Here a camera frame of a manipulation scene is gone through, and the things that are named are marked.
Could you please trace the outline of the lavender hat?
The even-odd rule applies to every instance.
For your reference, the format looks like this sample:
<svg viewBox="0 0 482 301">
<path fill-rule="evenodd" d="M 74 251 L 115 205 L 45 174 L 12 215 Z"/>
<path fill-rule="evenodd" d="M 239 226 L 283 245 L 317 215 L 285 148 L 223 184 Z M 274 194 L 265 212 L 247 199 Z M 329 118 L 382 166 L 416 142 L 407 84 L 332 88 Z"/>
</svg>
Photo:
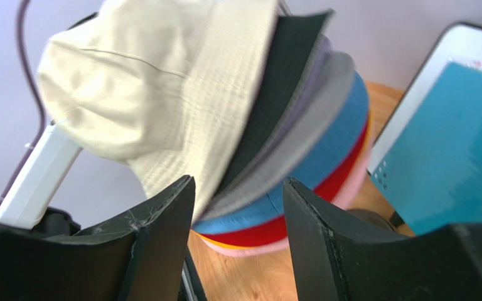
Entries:
<svg viewBox="0 0 482 301">
<path fill-rule="evenodd" d="M 300 115 L 305 111 L 306 107 L 310 103 L 310 97 L 315 89 L 316 80 L 319 78 L 324 64 L 331 53 L 331 42 L 326 36 L 322 36 L 321 42 L 316 49 L 316 56 L 308 68 L 308 75 L 300 83 L 301 91 L 298 92 L 293 98 L 293 106 L 291 112 L 287 116 L 285 121 L 280 122 L 278 131 L 271 139 L 270 145 L 259 155 L 256 164 L 260 164 L 265 161 L 271 154 L 271 152 L 277 147 L 277 145 L 283 140 L 283 138 L 291 130 L 292 126 L 297 122 Z"/>
</svg>

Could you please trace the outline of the red hat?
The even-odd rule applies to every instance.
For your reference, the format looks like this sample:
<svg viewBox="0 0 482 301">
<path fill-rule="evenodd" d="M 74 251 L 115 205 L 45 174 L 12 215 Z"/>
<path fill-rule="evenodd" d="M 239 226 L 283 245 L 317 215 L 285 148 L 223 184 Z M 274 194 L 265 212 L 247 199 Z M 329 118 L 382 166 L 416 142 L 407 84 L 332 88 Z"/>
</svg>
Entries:
<svg viewBox="0 0 482 301">
<path fill-rule="evenodd" d="M 334 201 L 342 186 L 351 177 L 351 174 L 359 170 L 360 165 L 367 161 L 371 135 L 372 118 L 369 117 L 363 133 L 356 142 L 352 152 L 332 174 L 315 188 L 314 192 L 318 196 L 331 203 Z M 204 242 L 212 245 L 233 250 L 244 250 L 277 243 L 287 238 L 287 230 L 285 217 L 280 215 L 271 221 L 245 230 L 220 235 L 204 235 L 200 233 L 196 233 L 196 235 Z"/>
</svg>

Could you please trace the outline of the pink bucket hat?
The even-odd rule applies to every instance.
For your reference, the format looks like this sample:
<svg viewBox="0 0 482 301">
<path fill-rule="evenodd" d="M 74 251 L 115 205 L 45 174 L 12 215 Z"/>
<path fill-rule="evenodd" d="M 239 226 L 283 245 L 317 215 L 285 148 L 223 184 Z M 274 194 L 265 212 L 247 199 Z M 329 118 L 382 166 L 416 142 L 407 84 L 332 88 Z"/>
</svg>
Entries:
<svg viewBox="0 0 482 301">
<path fill-rule="evenodd" d="M 339 193 L 336 195 L 336 198 L 332 202 L 332 204 L 334 204 L 335 206 L 341 209 L 346 209 L 353 201 L 353 198 L 356 196 L 356 194 L 359 192 L 360 187 L 362 186 L 362 183 L 365 178 L 365 173 L 367 171 L 367 164 L 368 164 L 369 155 L 371 151 L 371 143 L 372 143 L 372 135 L 370 138 L 370 149 L 368 150 L 367 161 L 362 163 L 360 165 L 360 169 L 357 171 L 354 171 L 351 174 L 351 177 L 342 186 Z M 269 245 L 264 245 L 264 246 L 244 249 L 244 250 L 227 249 L 227 248 L 222 248 L 220 246 L 212 245 L 210 243 L 206 243 L 206 242 L 204 243 L 208 245 L 212 250 L 216 251 L 217 253 L 220 253 L 229 257 L 248 257 L 248 256 L 273 253 L 276 251 L 281 251 L 289 246 L 288 238 L 278 241 L 277 243 L 271 243 Z"/>
</svg>

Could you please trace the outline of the grey hat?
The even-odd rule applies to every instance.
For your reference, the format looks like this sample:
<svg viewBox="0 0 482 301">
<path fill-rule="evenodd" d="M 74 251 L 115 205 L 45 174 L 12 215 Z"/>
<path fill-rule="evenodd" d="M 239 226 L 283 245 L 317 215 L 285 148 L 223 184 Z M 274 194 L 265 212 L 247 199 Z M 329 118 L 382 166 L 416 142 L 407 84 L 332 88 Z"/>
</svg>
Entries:
<svg viewBox="0 0 482 301">
<path fill-rule="evenodd" d="M 253 203 L 278 185 L 310 152 L 339 116 L 355 81 L 355 64 L 344 52 L 334 52 L 316 81 L 310 104 L 286 136 L 255 171 L 222 194 L 201 220 L 217 218 Z"/>
</svg>

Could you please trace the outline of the yellow bucket hat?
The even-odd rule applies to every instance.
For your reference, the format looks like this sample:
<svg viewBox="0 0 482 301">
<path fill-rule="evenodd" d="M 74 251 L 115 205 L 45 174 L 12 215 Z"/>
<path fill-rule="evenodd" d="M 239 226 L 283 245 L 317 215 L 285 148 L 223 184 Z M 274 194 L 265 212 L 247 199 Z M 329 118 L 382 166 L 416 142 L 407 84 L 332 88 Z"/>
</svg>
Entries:
<svg viewBox="0 0 482 301">
<path fill-rule="evenodd" d="M 362 133 L 362 142 L 357 142 L 352 154 L 349 155 L 339 168 L 320 183 L 314 192 L 317 196 L 335 206 L 346 209 L 360 190 L 365 177 L 366 168 L 372 148 L 373 117 L 368 114 L 368 121 Z M 197 234 L 209 247 L 224 255 L 232 256 L 234 253 L 254 255 L 262 253 L 264 249 L 276 251 L 285 247 L 287 230 L 285 217 L 280 216 L 260 226 L 247 230 L 239 230 L 221 235 L 227 241 L 220 242 L 212 236 Z"/>
</svg>

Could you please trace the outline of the pink beige hat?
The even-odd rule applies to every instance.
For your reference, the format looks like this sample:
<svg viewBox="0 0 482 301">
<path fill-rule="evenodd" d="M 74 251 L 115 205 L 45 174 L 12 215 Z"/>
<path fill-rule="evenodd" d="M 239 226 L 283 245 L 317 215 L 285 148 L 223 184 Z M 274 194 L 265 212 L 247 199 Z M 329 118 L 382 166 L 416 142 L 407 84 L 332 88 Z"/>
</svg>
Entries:
<svg viewBox="0 0 482 301">
<path fill-rule="evenodd" d="M 86 151 L 129 166 L 151 197 L 194 177 L 193 217 L 211 201 L 257 97 L 277 1 L 105 1 L 53 35 L 42 101 Z"/>
</svg>

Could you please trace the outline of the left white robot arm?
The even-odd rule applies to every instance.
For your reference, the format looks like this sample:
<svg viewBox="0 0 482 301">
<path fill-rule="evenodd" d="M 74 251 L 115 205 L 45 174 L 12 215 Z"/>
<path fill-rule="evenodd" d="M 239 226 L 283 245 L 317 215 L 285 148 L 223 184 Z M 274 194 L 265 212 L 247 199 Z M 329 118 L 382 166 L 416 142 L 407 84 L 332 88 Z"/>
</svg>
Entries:
<svg viewBox="0 0 482 301">
<path fill-rule="evenodd" d="M 70 214 L 49 204 L 81 150 L 58 126 L 47 126 L 1 198 L 0 224 L 44 237 L 77 233 L 81 226 Z"/>
</svg>

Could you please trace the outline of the black hat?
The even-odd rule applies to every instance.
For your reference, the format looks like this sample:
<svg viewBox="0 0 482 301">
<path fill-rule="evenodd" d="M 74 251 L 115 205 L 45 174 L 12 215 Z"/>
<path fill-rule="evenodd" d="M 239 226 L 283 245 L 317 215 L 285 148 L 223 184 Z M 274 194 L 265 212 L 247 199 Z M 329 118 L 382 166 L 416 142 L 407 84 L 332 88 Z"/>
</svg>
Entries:
<svg viewBox="0 0 482 301">
<path fill-rule="evenodd" d="M 213 199 L 219 200 L 241 182 L 277 143 L 299 84 L 311 73 L 320 36 L 335 11 L 279 16 L 264 75 L 243 136 Z"/>
</svg>

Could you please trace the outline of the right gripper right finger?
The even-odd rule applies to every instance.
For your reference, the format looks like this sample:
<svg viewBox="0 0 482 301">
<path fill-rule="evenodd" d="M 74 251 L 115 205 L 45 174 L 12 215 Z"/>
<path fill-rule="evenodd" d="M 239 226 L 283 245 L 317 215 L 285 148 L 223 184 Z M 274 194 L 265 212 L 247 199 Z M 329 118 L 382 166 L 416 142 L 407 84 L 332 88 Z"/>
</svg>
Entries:
<svg viewBox="0 0 482 301">
<path fill-rule="evenodd" d="M 409 237 L 290 178 L 284 213 L 299 300 L 482 300 L 482 224 Z"/>
</svg>

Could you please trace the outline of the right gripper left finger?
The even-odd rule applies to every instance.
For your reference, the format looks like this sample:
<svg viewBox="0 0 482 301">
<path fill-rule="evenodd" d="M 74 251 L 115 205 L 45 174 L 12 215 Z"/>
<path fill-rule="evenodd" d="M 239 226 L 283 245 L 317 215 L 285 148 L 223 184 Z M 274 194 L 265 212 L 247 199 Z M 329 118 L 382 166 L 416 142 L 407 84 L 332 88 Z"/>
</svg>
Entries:
<svg viewBox="0 0 482 301">
<path fill-rule="evenodd" d="M 194 300 L 188 234 L 195 180 L 59 235 L 0 225 L 0 300 Z"/>
</svg>

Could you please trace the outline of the blue hat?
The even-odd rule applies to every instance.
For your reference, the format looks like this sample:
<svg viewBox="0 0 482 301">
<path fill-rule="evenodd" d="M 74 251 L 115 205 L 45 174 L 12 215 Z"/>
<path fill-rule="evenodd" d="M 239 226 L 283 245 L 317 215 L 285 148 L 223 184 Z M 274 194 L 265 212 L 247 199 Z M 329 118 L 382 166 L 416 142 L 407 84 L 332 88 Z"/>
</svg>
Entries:
<svg viewBox="0 0 482 301">
<path fill-rule="evenodd" d="M 312 144 L 294 142 L 299 154 L 280 151 L 271 157 L 260 184 L 271 184 L 272 189 L 259 199 L 221 217 L 197 222 L 193 230 L 215 235 L 254 226 L 278 218 L 284 212 L 282 183 L 287 177 L 302 180 L 310 188 L 316 187 L 333 172 L 354 149 L 368 119 L 368 93 L 361 76 L 356 73 L 348 99 L 339 115 L 321 137 Z"/>
</svg>

